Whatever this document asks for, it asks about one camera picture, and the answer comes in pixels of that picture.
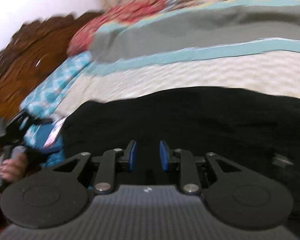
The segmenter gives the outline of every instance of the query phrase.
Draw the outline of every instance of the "white blanket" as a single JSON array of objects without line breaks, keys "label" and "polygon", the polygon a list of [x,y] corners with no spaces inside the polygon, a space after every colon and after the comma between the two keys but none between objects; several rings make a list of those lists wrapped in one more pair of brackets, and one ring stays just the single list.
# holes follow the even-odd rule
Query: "white blanket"
[{"label": "white blanket", "polygon": [[193,86],[245,88],[300,98],[300,53],[265,54],[153,65],[107,76],[82,74],[56,111],[73,113],[88,100],[108,102]]}]

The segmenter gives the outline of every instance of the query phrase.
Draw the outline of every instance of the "gray gripper base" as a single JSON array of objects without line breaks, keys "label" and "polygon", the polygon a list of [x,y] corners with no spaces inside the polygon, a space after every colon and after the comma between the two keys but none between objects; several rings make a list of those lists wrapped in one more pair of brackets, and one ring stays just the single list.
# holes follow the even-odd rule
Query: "gray gripper base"
[{"label": "gray gripper base", "polygon": [[0,240],[296,240],[284,226],[265,231],[232,228],[215,219],[196,196],[174,186],[126,186],[96,196],[71,222],[50,229],[10,225]]}]

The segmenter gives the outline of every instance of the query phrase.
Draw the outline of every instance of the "black fabric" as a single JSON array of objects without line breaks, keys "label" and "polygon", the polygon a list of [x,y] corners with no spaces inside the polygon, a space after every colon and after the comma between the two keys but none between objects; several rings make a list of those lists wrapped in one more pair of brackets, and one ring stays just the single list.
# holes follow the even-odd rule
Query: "black fabric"
[{"label": "black fabric", "polygon": [[[137,141],[136,170],[118,175],[131,184],[169,184],[159,157],[159,141],[194,155],[216,152],[282,182],[294,197],[291,217],[300,218],[300,99],[243,89],[195,87],[160,91],[106,104],[89,101],[62,129],[66,157],[102,155]],[[274,153],[294,166],[272,164]]]}]

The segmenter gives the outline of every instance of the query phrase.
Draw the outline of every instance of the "brown wood surface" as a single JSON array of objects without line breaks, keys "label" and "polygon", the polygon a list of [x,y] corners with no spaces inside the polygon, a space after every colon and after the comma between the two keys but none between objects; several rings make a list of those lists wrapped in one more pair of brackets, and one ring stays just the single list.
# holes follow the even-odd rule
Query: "brown wood surface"
[{"label": "brown wood surface", "polygon": [[74,19],[51,17],[23,24],[0,51],[0,116],[7,120],[19,111],[21,101],[67,58],[73,35],[100,12]]}]

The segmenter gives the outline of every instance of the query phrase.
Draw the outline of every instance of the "teal stripe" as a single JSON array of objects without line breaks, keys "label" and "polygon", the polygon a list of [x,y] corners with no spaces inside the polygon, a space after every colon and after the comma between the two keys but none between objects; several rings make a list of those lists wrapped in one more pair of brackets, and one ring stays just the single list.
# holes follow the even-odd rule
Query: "teal stripe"
[{"label": "teal stripe", "polygon": [[201,10],[214,10],[214,9],[225,9],[232,6],[297,6],[300,5],[300,0],[230,0],[230,1],[222,1],[222,2],[215,2],[208,5],[203,6],[194,6],[189,8],[183,8],[171,12],[166,12],[159,14],[157,17],[149,17],[138,21],[133,25],[125,25],[117,22],[108,23],[102,25],[96,32],[95,35],[98,36],[98,33],[110,33],[114,30],[120,30],[121,32],[134,29],[134,28],[141,28],[145,25],[148,25],[153,22],[160,21],[162,19],[169,18],[171,16],[179,15],[186,12],[196,12]]},{"label": "teal stripe", "polygon": [[238,44],[218,45],[207,48],[186,48],[178,51],[158,53],[131,59],[120,59],[110,64],[92,62],[85,73],[105,76],[115,71],[137,69],[147,65],[165,65],[179,61],[205,60],[220,57],[235,57],[260,54],[273,50],[300,52],[300,41],[282,38],[266,38]]}]

